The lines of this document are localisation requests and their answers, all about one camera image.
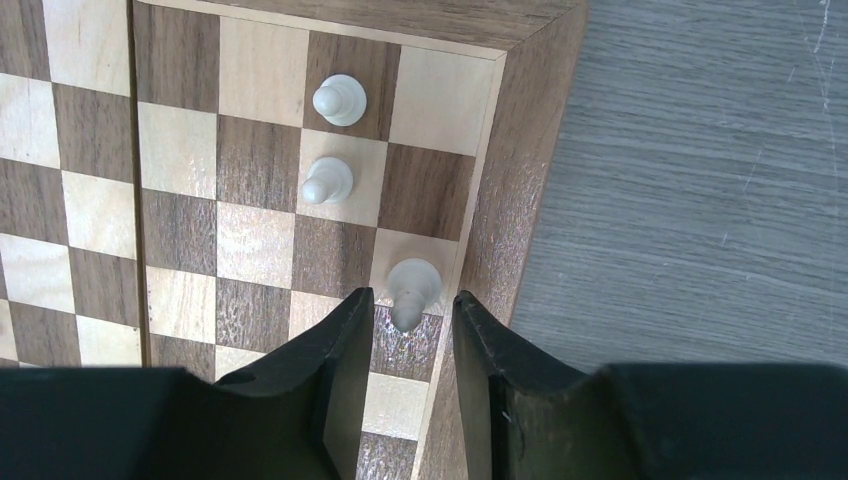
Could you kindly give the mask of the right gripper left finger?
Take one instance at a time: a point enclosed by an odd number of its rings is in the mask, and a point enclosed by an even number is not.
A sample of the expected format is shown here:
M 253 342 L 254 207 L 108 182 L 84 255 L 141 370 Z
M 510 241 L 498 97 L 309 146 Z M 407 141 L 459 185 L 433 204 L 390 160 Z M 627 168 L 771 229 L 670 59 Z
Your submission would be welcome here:
M 5 479 L 352 479 L 374 295 L 207 382 L 183 367 L 5 368 Z

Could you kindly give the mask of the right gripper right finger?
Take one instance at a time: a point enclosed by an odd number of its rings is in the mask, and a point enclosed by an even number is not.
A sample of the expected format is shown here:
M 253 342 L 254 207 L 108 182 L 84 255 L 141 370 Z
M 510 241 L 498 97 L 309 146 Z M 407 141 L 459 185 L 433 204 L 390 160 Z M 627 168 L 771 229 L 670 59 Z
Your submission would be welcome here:
M 843 479 L 847 372 L 815 363 L 613 363 L 583 373 L 470 292 L 453 354 L 472 479 Z

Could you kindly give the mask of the white chess pawn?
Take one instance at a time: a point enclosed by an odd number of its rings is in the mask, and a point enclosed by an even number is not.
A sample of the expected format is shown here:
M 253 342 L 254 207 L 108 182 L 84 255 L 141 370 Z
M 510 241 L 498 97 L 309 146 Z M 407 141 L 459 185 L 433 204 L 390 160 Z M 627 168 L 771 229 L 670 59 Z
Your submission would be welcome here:
M 349 197 L 353 186 L 354 175 L 345 161 L 322 157 L 310 167 L 302 185 L 302 197 L 310 204 L 337 204 Z
M 364 116 L 367 93 L 354 77 L 336 74 L 321 83 L 313 94 L 312 104 L 316 112 L 331 125 L 349 127 Z

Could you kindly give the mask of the wooden chess board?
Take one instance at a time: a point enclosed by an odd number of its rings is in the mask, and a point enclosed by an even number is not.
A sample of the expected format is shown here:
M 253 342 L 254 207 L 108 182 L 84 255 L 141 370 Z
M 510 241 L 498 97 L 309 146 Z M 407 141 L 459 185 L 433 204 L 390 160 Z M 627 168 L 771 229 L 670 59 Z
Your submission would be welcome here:
M 356 475 L 465 479 L 451 303 L 514 312 L 584 1 L 5 1 L 1 366 L 215 381 L 374 290 Z M 313 107 L 336 74 L 354 125 Z M 322 157 L 349 197 L 310 204 Z M 401 332 L 388 275 L 437 302 Z

